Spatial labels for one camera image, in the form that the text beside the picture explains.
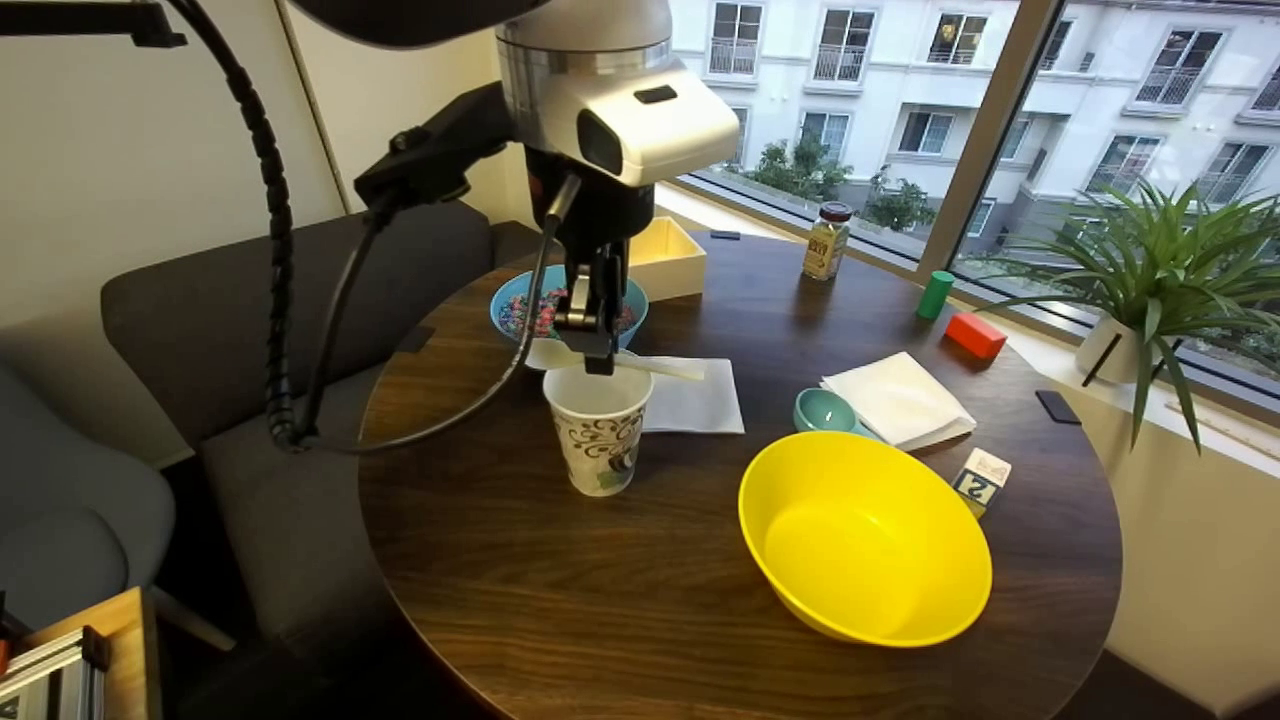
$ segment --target tree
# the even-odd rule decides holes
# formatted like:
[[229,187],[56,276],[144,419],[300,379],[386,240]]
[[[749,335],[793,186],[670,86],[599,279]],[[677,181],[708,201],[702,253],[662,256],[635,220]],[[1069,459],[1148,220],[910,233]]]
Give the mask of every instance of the tree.
[[749,175],[793,198],[838,201],[848,186],[848,165],[827,156],[817,139],[801,139],[796,149],[781,139],[765,149]]
[[914,223],[931,223],[937,213],[921,186],[914,181],[887,186],[887,169],[880,169],[871,175],[868,218],[892,233],[904,233]]

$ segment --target gray chair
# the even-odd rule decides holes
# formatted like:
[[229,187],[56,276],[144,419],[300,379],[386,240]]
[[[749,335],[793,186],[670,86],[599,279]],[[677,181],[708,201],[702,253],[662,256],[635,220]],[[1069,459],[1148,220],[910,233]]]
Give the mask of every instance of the gray chair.
[[44,627],[149,584],[171,542],[169,482],[64,423],[0,365],[0,592]]
[[[357,220],[298,233],[292,383],[304,390],[328,293],[362,240]],[[464,206],[405,213],[372,248],[353,293],[320,432],[357,442],[381,361],[418,319],[526,253],[519,229],[495,233]],[[405,627],[362,521],[357,459],[279,451],[264,427],[267,240],[245,240],[104,284],[114,350],[196,448],[255,624],[286,654],[345,670],[395,624]]]

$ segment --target yellow bowl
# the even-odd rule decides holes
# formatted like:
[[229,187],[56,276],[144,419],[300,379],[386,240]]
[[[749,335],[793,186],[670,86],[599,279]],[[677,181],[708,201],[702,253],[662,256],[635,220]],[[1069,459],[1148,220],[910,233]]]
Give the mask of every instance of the yellow bowl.
[[817,632],[930,647],[994,595],[994,548],[968,504],[916,455],[852,435],[770,444],[735,492],[775,595]]

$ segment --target green plant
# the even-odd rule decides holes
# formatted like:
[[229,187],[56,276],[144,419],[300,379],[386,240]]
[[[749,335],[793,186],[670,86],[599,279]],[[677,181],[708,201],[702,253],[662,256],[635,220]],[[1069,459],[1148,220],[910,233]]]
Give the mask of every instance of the green plant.
[[1191,383],[1176,357],[1179,339],[1263,335],[1280,339],[1280,206],[1209,206],[1196,187],[1131,198],[1089,198],[1049,248],[1008,270],[1045,279],[1049,293],[1011,304],[1073,300],[1091,304],[1131,329],[1136,399],[1131,442],[1148,411],[1148,391],[1169,376],[1185,423],[1201,448]]
[[770,146],[749,175],[793,198],[838,201],[848,186],[848,165],[827,156],[817,139],[801,139],[796,149]]
[[931,223],[937,213],[921,186],[914,181],[887,186],[887,169],[880,169],[871,175],[868,218],[892,233],[904,233],[914,223]]

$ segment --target gray sofa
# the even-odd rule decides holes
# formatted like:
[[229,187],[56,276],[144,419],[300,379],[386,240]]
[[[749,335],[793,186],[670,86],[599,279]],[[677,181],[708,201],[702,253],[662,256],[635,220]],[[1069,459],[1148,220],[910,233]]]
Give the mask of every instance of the gray sofa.
[[[357,220],[298,229],[298,390],[313,376],[328,293],[357,240]],[[381,361],[433,304],[532,240],[464,206],[405,213],[375,240],[353,293],[320,432],[353,444]],[[357,459],[279,451],[267,442],[267,253],[267,240],[245,240],[124,274],[104,284],[100,307],[114,350],[207,474],[260,632],[300,659],[345,670],[399,615],[368,554]]]

